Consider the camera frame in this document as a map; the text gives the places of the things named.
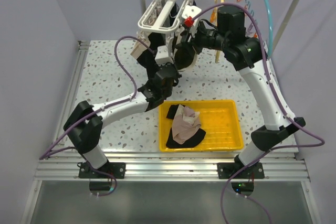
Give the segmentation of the pink beige underwear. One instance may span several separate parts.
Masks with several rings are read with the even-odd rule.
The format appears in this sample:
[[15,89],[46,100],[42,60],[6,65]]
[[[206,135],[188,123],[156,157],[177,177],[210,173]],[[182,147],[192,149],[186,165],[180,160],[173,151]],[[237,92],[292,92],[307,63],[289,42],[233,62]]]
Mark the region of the pink beige underwear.
[[173,122],[172,138],[182,145],[201,128],[200,112],[194,111],[188,106],[178,105]]

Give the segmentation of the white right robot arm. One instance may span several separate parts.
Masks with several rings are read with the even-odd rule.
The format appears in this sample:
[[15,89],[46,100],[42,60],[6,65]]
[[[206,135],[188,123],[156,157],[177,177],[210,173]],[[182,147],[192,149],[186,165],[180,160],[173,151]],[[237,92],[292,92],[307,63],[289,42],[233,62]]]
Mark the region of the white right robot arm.
[[251,14],[237,4],[216,4],[217,25],[205,27],[204,13],[196,6],[187,5],[182,12],[184,30],[176,44],[174,55],[178,70],[191,67],[203,49],[219,50],[225,59],[248,84],[261,110],[264,125],[251,133],[251,142],[234,158],[233,163],[219,167],[228,179],[251,175],[259,160],[276,145],[302,130],[306,122],[288,108],[279,87],[269,70],[267,52],[261,36],[246,36],[245,16]]

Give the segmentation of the olive green underwear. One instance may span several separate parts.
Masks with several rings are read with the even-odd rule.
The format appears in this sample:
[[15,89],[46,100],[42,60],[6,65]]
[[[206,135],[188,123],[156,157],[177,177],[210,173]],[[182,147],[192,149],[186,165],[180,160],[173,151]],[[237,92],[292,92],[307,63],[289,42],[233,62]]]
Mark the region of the olive green underwear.
[[174,63],[179,72],[191,70],[197,62],[193,42],[180,42],[174,46]]

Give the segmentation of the black underwear beige waistband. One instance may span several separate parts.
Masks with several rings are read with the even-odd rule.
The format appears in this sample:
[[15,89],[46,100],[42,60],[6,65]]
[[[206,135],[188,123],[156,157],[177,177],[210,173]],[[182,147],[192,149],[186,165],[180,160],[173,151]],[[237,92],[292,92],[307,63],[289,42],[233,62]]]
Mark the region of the black underwear beige waistband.
[[[165,44],[165,39],[162,34],[151,33],[148,36],[149,47],[152,51],[156,51],[159,46]],[[145,46],[143,46],[138,41],[136,42],[131,56],[137,60],[137,62],[146,69],[148,78],[153,78],[155,73],[158,71],[158,64],[155,62],[155,55],[151,53]]]

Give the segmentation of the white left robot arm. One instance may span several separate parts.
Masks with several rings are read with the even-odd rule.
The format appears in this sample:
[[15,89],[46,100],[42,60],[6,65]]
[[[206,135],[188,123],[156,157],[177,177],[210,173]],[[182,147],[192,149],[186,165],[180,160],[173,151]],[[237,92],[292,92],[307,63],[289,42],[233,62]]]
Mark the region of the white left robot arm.
[[86,160],[83,170],[94,178],[114,179],[116,170],[99,146],[102,129],[127,116],[157,108],[171,96],[180,77],[176,66],[166,63],[159,66],[154,77],[136,88],[133,94],[109,103],[78,103],[64,124],[64,131],[77,152]]

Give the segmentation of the blue round clip hanger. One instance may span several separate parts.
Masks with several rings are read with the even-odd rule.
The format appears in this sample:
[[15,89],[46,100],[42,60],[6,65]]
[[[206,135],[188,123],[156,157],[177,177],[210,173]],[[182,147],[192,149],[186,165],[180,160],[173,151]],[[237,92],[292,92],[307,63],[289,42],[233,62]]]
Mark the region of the blue round clip hanger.
[[[244,9],[246,9],[254,18],[255,22],[257,23],[257,18],[255,16],[255,10],[252,7],[251,0],[236,0],[236,3],[239,3],[243,1],[244,2]],[[266,53],[268,54],[267,58],[270,58],[273,53],[273,35],[274,35],[274,24],[273,24],[273,18],[272,18],[272,12],[270,8],[270,2],[269,0],[263,0],[264,6],[267,14],[267,21],[268,21],[268,38],[266,40],[263,40],[264,48],[266,49]]]

